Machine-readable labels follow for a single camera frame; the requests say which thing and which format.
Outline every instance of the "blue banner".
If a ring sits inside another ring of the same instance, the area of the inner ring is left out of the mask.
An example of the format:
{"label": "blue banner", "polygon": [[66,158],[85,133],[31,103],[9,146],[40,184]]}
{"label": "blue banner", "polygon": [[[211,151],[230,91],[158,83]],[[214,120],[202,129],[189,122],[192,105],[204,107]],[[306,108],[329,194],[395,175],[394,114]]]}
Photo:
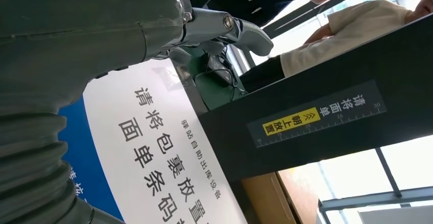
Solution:
{"label": "blue banner", "polygon": [[77,196],[123,220],[94,146],[83,98],[61,109],[59,115],[67,117],[67,127],[59,133],[59,140],[68,142],[63,160],[72,166],[70,178],[76,184]]}

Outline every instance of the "beige shirt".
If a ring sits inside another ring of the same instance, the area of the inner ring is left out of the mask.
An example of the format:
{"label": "beige shirt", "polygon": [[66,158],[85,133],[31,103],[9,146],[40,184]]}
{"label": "beige shirt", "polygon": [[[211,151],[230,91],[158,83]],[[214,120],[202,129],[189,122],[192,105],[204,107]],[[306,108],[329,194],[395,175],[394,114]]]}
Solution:
{"label": "beige shirt", "polygon": [[408,12],[392,2],[377,0],[328,15],[334,36],[282,54],[284,76],[295,75],[404,26]]}

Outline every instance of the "gray robotic arm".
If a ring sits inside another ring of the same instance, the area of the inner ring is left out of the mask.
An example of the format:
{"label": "gray robotic arm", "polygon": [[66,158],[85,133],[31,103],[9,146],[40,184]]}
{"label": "gray robotic arm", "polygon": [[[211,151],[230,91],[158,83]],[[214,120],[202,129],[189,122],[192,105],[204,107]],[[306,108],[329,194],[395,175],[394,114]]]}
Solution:
{"label": "gray robotic arm", "polygon": [[189,0],[0,0],[0,223],[122,223],[75,196],[58,110],[94,78],[203,42],[272,48]]}

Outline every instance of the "ruler scale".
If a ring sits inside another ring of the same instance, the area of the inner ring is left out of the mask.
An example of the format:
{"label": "ruler scale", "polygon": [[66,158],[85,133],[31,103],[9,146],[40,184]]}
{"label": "ruler scale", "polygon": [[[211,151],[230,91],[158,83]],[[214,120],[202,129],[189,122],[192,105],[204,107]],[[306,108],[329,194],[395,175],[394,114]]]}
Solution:
{"label": "ruler scale", "polygon": [[247,124],[256,147],[263,147],[387,111],[374,81],[289,108]]}

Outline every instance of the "black cable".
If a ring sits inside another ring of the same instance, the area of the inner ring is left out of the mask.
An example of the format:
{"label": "black cable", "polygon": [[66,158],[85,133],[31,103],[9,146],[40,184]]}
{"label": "black cable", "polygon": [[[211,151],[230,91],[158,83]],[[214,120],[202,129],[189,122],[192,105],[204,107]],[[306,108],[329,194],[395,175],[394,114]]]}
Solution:
{"label": "black cable", "polygon": [[[230,102],[232,102],[234,100],[235,90],[238,90],[240,92],[241,96],[244,96],[245,94],[248,94],[248,92],[246,92],[246,91],[244,91],[244,90],[242,90],[242,89],[240,89],[238,87],[239,81],[234,78],[234,71],[233,71],[233,68],[232,68],[233,66],[231,65],[231,63],[229,62],[229,60],[227,58],[227,46],[224,47],[223,51],[220,54],[218,54],[217,57],[219,57],[219,58],[223,59],[225,62],[227,62],[227,64],[230,66],[230,68],[229,69],[223,69],[223,68],[221,68],[221,69],[214,69],[214,70],[210,70],[210,71],[206,71],[206,72],[201,72],[201,73],[199,73],[199,74],[197,74],[197,75],[195,75],[193,77],[193,81],[195,82],[196,78],[198,78],[200,76],[203,76],[203,75],[206,75],[206,74],[214,73],[214,72],[217,72],[217,71],[226,71],[226,72],[228,72],[230,74],[230,78],[231,78],[231,85],[230,86],[233,87]],[[206,108],[208,110],[210,110],[209,107],[206,105],[206,103],[204,101],[203,101],[203,103],[205,104]]]}

